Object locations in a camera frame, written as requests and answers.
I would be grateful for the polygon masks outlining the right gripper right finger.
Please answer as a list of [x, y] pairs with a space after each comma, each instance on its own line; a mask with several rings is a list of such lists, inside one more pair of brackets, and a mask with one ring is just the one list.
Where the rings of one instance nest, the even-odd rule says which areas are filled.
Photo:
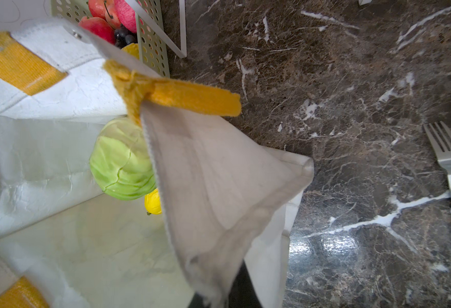
[[245, 262], [233, 282], [228, 300], [228, 308], [262, 308]]

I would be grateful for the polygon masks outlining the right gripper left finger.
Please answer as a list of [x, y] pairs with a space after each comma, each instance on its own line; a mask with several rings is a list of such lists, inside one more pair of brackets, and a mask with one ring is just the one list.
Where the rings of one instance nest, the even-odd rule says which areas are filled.
[[188, 308], [206, 308], [202, 296], [195, 293], [192, 300], [188, 304]]

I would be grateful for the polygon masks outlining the long yellow fruit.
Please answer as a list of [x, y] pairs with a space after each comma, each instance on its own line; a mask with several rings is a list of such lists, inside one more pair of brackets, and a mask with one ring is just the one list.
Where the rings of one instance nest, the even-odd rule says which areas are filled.
[[144, 205], [148, 215], [159, 215], [162, 213], [158, 189], [144, 196]]

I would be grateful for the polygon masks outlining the white grocery bag yellow handles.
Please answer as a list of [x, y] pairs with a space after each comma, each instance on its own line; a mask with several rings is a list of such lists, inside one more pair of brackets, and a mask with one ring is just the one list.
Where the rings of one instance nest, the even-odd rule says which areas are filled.
[[87, 30], [0, 32], [0, 307], [281, 307], [305, 155]]

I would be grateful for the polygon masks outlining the green cabbage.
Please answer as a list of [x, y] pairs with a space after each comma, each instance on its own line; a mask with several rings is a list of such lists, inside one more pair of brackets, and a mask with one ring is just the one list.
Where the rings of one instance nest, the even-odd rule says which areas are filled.
[[102, 192], [119, 200], [139, 199], [157, 188], [143, 130], [128, 118], [103, 127], [89, 166]]

